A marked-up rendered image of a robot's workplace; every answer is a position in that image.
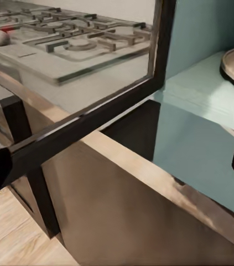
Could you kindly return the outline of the microwave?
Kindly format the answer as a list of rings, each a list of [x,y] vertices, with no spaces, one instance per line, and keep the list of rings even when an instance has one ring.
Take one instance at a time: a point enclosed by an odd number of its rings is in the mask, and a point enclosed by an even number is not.
[[[2,188],[157,90],[234,119],[234,0],[0,0]]]

